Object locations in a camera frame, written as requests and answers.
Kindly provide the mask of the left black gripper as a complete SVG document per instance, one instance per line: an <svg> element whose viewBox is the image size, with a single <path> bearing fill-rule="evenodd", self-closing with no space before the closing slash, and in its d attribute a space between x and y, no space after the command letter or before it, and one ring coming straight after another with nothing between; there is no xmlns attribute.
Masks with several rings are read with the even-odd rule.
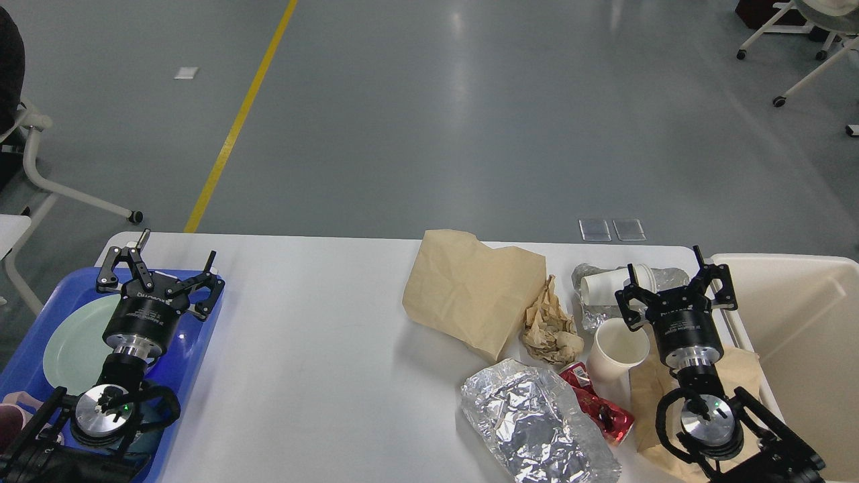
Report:
<svg viewBox="0 0 859 483"><path fill-rule="evenodd" d="M102 339L114 354L139 360L158 360L168 352L181 315L208 320L226 286L213 267L216 251L209 253L202 271L193 277L152 274L142 260L150 234L151 230L145 229L131 245L111 247L95 282L98 293L120 294ZM131 272L127 282L117 278L119 265L126 265Z"/></svg>

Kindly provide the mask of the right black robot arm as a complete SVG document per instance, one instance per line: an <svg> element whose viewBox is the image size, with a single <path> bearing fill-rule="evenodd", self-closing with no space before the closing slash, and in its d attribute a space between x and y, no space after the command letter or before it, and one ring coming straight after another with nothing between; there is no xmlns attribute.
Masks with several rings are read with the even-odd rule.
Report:
<svg viewBox="0 0 859 483"><path fill-rule="evenodd" d="M709 482L820 482L823 458L745 388L728 397L717 371L724 354L713 319L738 303L727 265L706 263L690 282L653 291L628 265L615 293L631 332L651 326L659 358L678 388L657 404L656 434L669 453L701 468Z"/></svg>

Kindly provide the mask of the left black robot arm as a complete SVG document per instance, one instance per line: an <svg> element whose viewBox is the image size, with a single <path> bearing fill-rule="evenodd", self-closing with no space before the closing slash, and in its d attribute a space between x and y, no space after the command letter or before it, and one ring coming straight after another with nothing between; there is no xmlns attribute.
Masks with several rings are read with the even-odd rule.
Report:
<svg viewBox="0 0 859 483"><path fill-rule="evenodd" d="M148 231L55 288L2 373L3 482L153 482L170 453L226 286L142 260Z"/></svg>

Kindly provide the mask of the brown paper bag under arm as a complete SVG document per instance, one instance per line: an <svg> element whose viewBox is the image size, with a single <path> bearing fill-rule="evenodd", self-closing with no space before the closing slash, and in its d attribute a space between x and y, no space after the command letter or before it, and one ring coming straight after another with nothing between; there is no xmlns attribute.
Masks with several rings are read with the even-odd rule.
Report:
<svg viewBox="0 0 859 483"><path fill-rule="evenodd" d="M763 370L760 356L736 347L725 349L723 358L717 363L723 387L733 396L736 387L745 388L752 395L760 394ZM653 349L648 357L629 371L631 382L631 405L635 422L635 446L638 455L656 465L668 479L685 482L707 482L707 478L696 464L685 464L675 458L659 442L656 434L656 409L663 395L678 387L670 376L658 352Z"/></svg>

